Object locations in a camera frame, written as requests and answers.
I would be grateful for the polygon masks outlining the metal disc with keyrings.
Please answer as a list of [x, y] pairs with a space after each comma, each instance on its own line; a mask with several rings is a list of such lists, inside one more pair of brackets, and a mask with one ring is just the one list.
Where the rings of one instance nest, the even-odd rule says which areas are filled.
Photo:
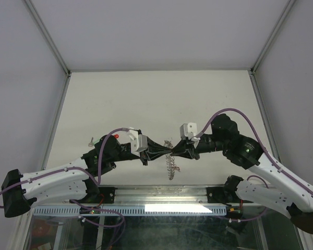
[[[169, 147], [170, 149], [173, 148], [172, 142], [168, 140], [164, 141], [164, 146]], [[174, 167], [178, 167], [178, 166], [175, 164], [175, 157], [171, 156], [170, 154], [165, 155], [165, 159], [166, 159], [168, 179], [172, 181], [174, 179], [175, 172], [177, 172], [174, 170]]]

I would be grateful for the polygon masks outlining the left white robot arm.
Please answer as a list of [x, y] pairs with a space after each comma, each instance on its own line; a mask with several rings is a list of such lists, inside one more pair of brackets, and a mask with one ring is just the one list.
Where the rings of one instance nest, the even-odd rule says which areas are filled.
[[45, 203], [94, 202], [99, 196], [98, 176], [112, 171], [117, 162], [140, 160], [146, 166], [171, 152], [145, 135], [125, 144], [115, 135], [103, 136], [94, 149], [68, 164], [32, 173], [9, 171], [1, 186], [1, 208], [6, 218], [13, 218]]

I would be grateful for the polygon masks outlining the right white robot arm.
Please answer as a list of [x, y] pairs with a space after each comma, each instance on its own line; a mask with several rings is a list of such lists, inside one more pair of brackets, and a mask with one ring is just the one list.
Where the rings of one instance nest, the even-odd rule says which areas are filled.
[[258, 187], [241, 177], [229, 176], [223, 186], [223, 197], [238, 198], [279, 212], [302, 231], [313, 234], [313, 185], [309, 184], [263, 146], [259, 137], [241, 135], [237, 123], [226, 114], [214, 115], [207, 123], [212, 133], [198, 132], [195, 123], [180, 128], [181, 141], [172, 156], [199, 159], [203, 153], [222, 152], [236, 166], [248, 170], [274, 186]]

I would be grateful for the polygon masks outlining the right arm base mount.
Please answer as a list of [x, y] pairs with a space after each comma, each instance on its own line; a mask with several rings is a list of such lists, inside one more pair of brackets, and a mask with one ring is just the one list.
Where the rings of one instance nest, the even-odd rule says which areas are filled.
[[207, 201], [209, 204], [221, 203], [228, 206], [231, 203], [237, 202], [237, 198], [234, 196], [234, 194], [228, 192], [221, 186], [207, 187], [206, 191], [207, 191]]

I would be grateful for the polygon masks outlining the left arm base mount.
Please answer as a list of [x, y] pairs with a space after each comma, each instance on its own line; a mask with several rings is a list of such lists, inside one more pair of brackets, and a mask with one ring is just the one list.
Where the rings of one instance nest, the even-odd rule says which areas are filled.
[[97, 205], [114, 204], [116, 190], [117, 188], [113, 186], [99, 187], [99, 193], [93, 198], [92, 203]]

